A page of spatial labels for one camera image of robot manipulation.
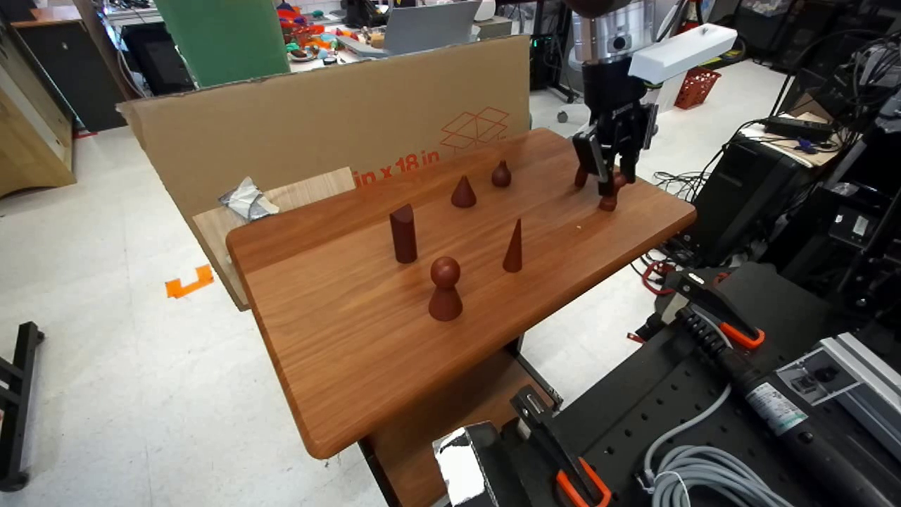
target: floor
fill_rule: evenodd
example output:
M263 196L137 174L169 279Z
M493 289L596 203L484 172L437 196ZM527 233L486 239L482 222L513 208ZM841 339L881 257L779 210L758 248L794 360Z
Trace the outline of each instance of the floor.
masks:
M758 65L727 68L704 106L665 106L638 174L698 172L739 122L769 112L777 88ZM584 106L538 92L531 119L570 134ZM358 448L307 455L255 323L223 284L166 299L163 281L190 279L204 257L131 133L76 150L76 186L0 199L0 355L21 322L47 336L24 441L30 485L0 503L383 503ZM575 401L635 350L625 332L646 312L651 293L618 270L529 329L522 355Z

